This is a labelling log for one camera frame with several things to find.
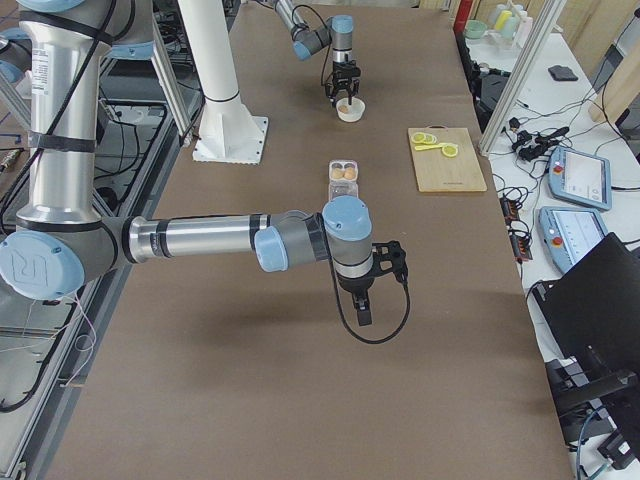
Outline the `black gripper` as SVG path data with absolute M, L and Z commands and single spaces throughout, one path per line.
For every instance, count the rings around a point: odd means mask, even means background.
M 368 290 L 373 286 L 375 277 L 367 274 L 357 278 L 349 278 L 338 273 L 337 278 L 341 288 L 349 292 L 352 296 L 353 306 L 357 314 L 358 325 L 371 325 L 372 316 Z
M 331 107 L 336 105 L 336 97 L 340 91 L 346 91 L 346 112 L 352 109 L 352 95 L 359 92 L 361 70 L 357 66 L 355 60 L 347 62 L 332 62 L 332 72 L 328 80 L 325 82 L 325 94 L 330 95 L 329 100 Z

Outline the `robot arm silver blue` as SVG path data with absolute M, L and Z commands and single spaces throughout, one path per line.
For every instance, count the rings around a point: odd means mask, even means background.
M 335 106 L 338 95 L 344 92 L 348 105 L 351 105 L 359 92 L 361 77 L 361 69 L 353 53 L 353 17 L 340 14 L 323 19 L 310 5 L 295 5 L 292 1 L 259 1 L 259 4 L 274 10 L 279 16 L 289 31 L 294 53 L 299 60 L 308 60 L 328 49 L 327 53 L 332 57 L 332 70 L 327 77 L 321 73 L 325 95 Z M 311 27 L 301 16 L 302 9 L 314 13 L 320 25 Z
M 20 26 L 32 42 L 28 203 L 17 231 L 1 245 L 2 278 L 21 295 L 55 300 L 125 263 L 149 258 L 255 251 L 267 272 L 328 259 L 332 276 L 351 293 L 360 326 L 371 324 L 368 289 L 380 273 L 365 204 L 343 195 L 321 214 L 146 220 L 104 218 L 93 208 L 101 59 L 156 50 L 151 1 L 17 1 Z M 252 116 L 237 83 L 221 1 L 178 1 L 201 82 L 203 113 L 194 160 L 257 165 L 268 118 Z M 353 19 L 335 15 L 311 29 L 306 5 L 267 1 L 289 31 L 296 56 L 328 48 L 332 86 L 351 106 L 360 70 L 352 56 Z

